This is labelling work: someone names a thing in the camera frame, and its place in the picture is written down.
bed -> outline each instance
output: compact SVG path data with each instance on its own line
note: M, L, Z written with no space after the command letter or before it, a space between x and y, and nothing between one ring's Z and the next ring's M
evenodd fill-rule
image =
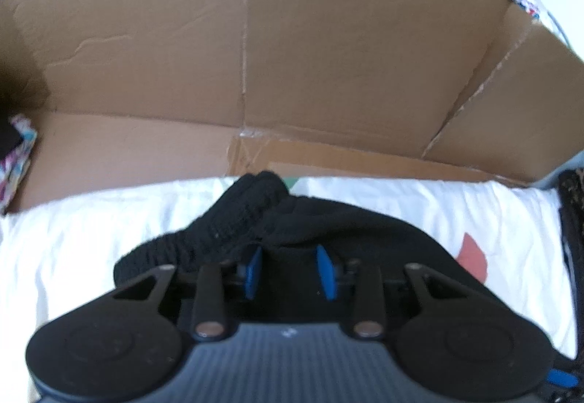
M0 401L35 401L24 350L34 331L114 287L115 262L180 230L233 177L125 188L51 202L0 219ZM291 193L401 218L439 242L566 357L577 353L575 305L555 190L497 182L304 177Z

cardboard box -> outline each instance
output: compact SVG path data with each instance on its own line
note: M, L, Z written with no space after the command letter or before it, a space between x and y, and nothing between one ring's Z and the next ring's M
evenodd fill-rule
M0 33L48 96L20 208L259 167L530 182L584 147L584 65L510 0L0 0Z

green fabric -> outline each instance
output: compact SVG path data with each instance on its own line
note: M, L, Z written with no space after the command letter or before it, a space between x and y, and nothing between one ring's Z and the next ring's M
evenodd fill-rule
M299 177L284 177L282 180L284 181L284 184L286 184L286 187L288 187L288 190L291 190L292 187L294 187L294 184L298 182Z

gray ridged surface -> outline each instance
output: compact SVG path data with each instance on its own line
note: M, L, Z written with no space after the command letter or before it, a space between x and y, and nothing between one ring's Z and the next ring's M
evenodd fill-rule
M133 403L447 401L408 379L382 345L319 324L242 325L227 341L199 345L169 384Z

round black pad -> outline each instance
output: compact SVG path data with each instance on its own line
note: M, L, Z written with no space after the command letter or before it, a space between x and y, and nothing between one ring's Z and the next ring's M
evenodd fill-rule
M554 353L547 336L511 311L468 315L464 303L442 303L399 332L402 369L427 389L465 401L500 401L541 384Z
M40 392L74 403L142 396L170 377L181 356L180 333L161 316L61 318L26 349Z

